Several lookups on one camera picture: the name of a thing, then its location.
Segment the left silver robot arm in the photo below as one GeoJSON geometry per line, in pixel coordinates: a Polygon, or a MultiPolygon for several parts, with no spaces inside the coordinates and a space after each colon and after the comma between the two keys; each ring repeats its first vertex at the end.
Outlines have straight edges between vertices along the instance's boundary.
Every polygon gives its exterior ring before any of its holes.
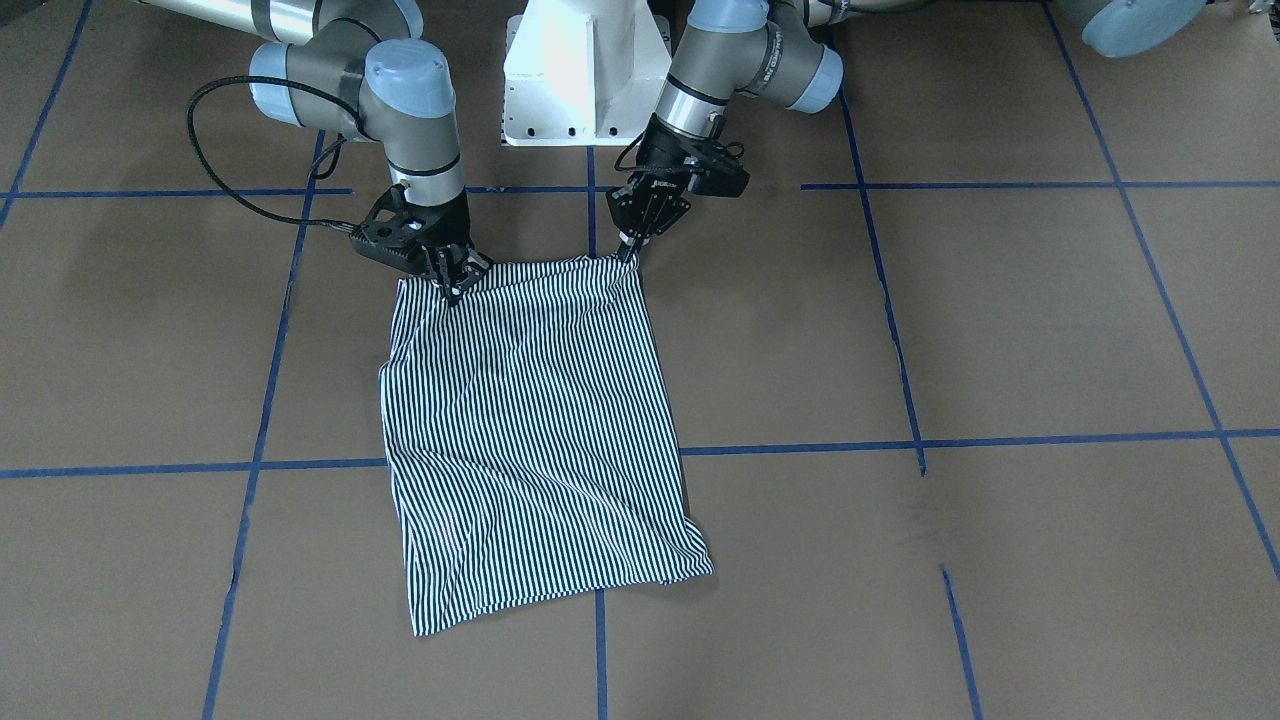
{"type": "Polygon", "coordinates": [[[614,165],[627,177],[607,199],[620,232],[616,256],[632,261],[685,215],[692,196],[744,193],[742,146],[721,138],[732,97],[806,114],[835,100],[844,61],[815,40],[815,28],[915,9],[915,1],[694,3],[655,109],[631,142],[635,163],[614,165]]]}

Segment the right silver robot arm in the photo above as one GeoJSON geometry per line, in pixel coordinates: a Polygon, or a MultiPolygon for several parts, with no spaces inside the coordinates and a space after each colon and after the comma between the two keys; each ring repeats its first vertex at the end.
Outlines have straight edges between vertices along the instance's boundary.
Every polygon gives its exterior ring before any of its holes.
{"type": "Polygon", "coordinates": [[[202,168],[195,113],[219,88],[244,85],[256,108],[288,126],[332,132],[315,161],[328,177],[348,142],[379,143],[390,187],[360,223],[326,219],[357,254],[433,282],[457,304],[490,269],[470,231],[456,95],[443,51],[422,37],[413,1],[166,1],[164,8],[259,36],[243,76],[191,97],[188,141],[202,168]]]}

